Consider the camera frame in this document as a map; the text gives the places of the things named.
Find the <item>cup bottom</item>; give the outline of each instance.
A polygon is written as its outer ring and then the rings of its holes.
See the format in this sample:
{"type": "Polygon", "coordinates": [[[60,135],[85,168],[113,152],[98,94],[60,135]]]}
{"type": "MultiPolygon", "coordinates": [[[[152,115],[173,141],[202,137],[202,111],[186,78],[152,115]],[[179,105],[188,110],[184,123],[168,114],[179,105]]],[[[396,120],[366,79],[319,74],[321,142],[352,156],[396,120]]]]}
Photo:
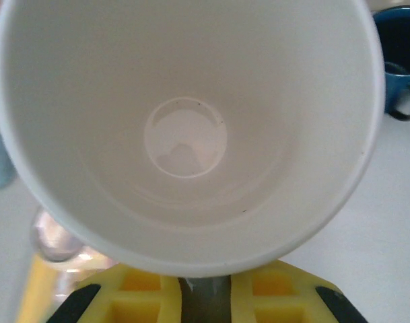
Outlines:
{"type": "Polygon", "coordinates": [[[212,171],[227,147],[221,114],[194,98],[172,98],[160,104],[147,120],[144,137],[153,164],[179,178],[212,171]]]}

